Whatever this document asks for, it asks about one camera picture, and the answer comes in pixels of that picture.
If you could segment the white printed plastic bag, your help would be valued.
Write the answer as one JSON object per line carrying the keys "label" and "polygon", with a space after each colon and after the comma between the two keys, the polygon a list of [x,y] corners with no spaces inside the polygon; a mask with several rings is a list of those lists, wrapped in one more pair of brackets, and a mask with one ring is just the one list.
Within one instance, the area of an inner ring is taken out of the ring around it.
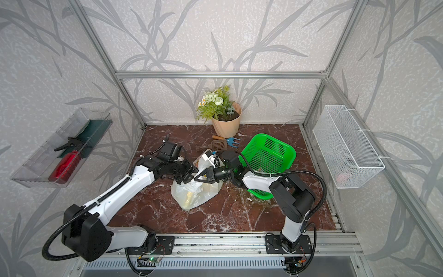
{"label": "white printed plastic bag", "polygon": [[[211,166],[208,162],[205,162],[201,156],[202,154],[199,159],[193,163],[198,167],[198,173],[201,173],[204,169]],[[187,184],[178,184],[174,181],[171,187],[171,195],[184,211],[189,211],[215,197],[222,186],[223,181],[213,184],[196,182],[194,179]]]}

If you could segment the green perforated plastic basket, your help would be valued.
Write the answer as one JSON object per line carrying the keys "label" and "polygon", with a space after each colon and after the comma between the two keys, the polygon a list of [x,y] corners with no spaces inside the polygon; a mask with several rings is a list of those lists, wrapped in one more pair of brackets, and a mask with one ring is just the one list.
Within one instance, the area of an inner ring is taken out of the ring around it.
{"label": "green perforated plastic basket", "polygon": [[270,135],[255,135],[242,151],[253,170],[282,173],[289,170],[296,158],[295,149]]}

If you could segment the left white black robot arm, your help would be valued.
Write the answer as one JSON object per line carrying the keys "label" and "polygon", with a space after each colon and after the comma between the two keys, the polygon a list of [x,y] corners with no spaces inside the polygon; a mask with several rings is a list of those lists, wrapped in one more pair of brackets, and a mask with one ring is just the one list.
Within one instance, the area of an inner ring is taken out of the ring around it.
{"label": "left white black robot arm", "polygon": [[140,158],[124,179],[82,207],[72,205],[64,222],[72,220],[62,231],[61,241],[76,255],[91,262],[108,251],[122,248],[147,248],[153,230],[148,227],[110,227],[114,215],[138,192],[158,179],[171,178],[189,182],[197,167],[187,159],[162,160],[153,156]]}

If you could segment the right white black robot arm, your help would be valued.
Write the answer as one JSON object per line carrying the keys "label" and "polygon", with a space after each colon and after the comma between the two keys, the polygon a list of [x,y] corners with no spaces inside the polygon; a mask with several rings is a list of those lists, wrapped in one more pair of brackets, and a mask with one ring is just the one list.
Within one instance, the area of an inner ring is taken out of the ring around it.
{"label": "right white black robot arm", "polygon": [[272,194],[286,217],[280,239],[287,248],[293,247],[305,232],[310,214],[314,212],[315,193],[299,178],[298,173],[288,170],[283,173],[254,170],[247,158],[238,151],[225,151],[221,159],[224,166],[210,166],[201,170],[195,176],[195,181],[213,184],[230,180],[237,186]]}

